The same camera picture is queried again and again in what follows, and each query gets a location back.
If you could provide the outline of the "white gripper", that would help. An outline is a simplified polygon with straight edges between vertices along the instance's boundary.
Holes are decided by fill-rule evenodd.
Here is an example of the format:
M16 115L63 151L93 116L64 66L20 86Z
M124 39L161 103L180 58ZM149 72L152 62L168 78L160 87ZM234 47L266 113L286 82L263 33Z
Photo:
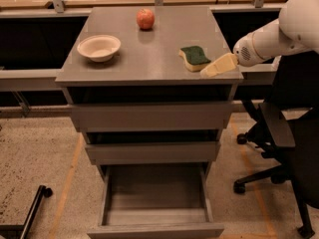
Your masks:
M253 46L253 34L249 33L235 43L233 54L227 53L219 57L202 69L200 75L202 77L215 77L234 70L238 63L243 67L252 67L261 62L262 59L258 56Z

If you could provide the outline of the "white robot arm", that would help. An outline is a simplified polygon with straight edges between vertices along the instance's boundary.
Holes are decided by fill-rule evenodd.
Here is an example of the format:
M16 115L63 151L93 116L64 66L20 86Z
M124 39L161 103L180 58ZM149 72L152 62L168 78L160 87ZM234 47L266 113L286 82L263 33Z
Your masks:
M200 71L212 78L238 65L252 67L278 56L319 53L319 0L288 0L278 18L248 33L227 53Z

